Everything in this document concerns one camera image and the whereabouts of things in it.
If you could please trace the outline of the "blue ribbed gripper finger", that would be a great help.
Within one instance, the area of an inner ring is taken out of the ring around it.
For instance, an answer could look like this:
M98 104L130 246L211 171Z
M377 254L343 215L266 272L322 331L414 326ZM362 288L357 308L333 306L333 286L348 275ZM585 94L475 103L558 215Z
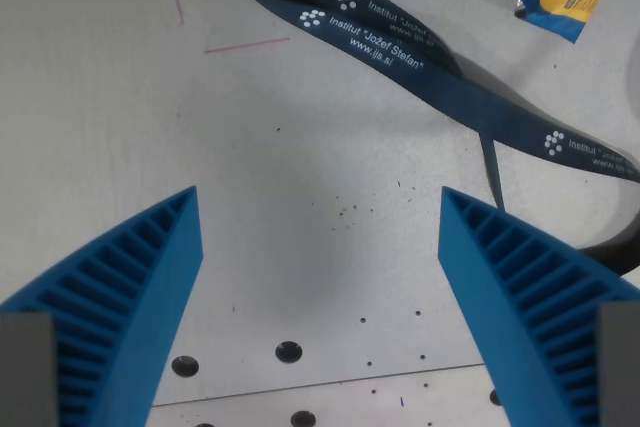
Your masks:
M191 186L2 302L4 313L52 317L60 425L145 425L202 261Z
M442 190L438 259L513 426L599 426L596 319L639 290L559 239Z

